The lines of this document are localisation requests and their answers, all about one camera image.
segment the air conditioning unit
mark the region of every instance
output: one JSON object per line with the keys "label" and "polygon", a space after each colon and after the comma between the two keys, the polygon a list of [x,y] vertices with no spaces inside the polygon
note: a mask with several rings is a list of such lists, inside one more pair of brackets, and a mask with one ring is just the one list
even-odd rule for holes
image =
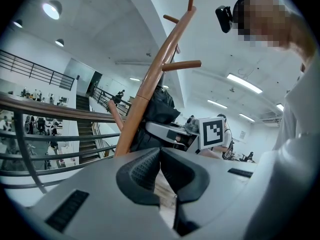
{"label": "air conditioning unit", "polygon": [[268,127],[280,127],[281,118],[264,119],[262,122]]}

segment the black bag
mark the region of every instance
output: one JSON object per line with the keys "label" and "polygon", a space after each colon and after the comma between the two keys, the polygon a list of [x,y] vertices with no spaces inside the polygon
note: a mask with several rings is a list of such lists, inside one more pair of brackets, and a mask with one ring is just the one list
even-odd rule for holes
{"label": "black bag", "polygon": [[131,152],[161,147],[172,147],[172,144],[158,138],[146,131],[146,122],[152,121],[160,124],[170,124],[180,112],[175,109],[175,103],[167,91],[156,88],[143,115],[143,122],[133,138]]}
{"label": "black bag", "polygon": [[143,115],[146,121],[160,124],[170,124],[180,115],[175,109],[175,103],[171,95],[161,88],[155,89]]}

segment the doorway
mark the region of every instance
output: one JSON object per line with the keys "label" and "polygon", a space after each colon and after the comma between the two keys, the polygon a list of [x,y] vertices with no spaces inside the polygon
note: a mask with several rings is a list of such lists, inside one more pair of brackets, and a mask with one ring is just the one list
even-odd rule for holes
{"label": "doorway", "polygon": [[87,94],[90,94],[91,91],[95,88],[95,85],[98,86],[99,82],[100,82],[100,79],[102,77],[102,74],[95,71],[92,78],[91,78],[91,81],[89,83],[89,86],[88,86],[88,89],[86,90],[86,93]]}

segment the black handrail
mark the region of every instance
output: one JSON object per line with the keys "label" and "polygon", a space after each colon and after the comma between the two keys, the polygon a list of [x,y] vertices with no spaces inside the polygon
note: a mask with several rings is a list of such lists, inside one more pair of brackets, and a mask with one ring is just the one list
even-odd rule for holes
{"label": "black handrail", "polygon": [[0,49],[0,67],[49,85],[71,90],[74,78]]}
{"label": "black handrail", "polygon": [[[94,89],[92,90],[90,96],[94,98],[98,102],[98,104],[102,105],[108,112],[110,112],[108,102],[110,100],[115,100],[116,98],[114,95],[108,93],[107,91],[102,90],[96,85],[94,85]],[[125,106],[120,104],[120,102],[128,105],[129,108],[126,108]],[[132,104],[122,99],[120,100],[120,102],[117,104],[117,109],[119,110],[119,113],[121,116],[127,116]]]}

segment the black rubber grip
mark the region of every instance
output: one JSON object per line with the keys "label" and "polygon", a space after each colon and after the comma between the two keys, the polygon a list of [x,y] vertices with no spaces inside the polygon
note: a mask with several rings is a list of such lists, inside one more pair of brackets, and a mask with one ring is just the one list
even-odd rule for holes
{"label": "black rubber grip", "polygon": [[247,178],[251,178],[252,174],[254,174],[251,171],[240,170],[240,169],[236,169],[236,168],[231,168],[230,170],[228,170],[228,173],[240,175],[240,176],[247,177]]}
{"label": "black rubber grip", "polygon": [[183,203],[198,200],[207,189],[210,175],[202,166],[162,148],[161,170],[172,190]]}
{"label": "black rubber grip", "polygon": [[63,232],[88,196],[87,192],[75,190],[45,222]]}
{"label": "black rubber grip", "polygon": [[160,199],[154,194],[159,170],[160,149],[154,148],[123,165],[116,173],[116,183],[121,192],[132,202],[160,207]]}

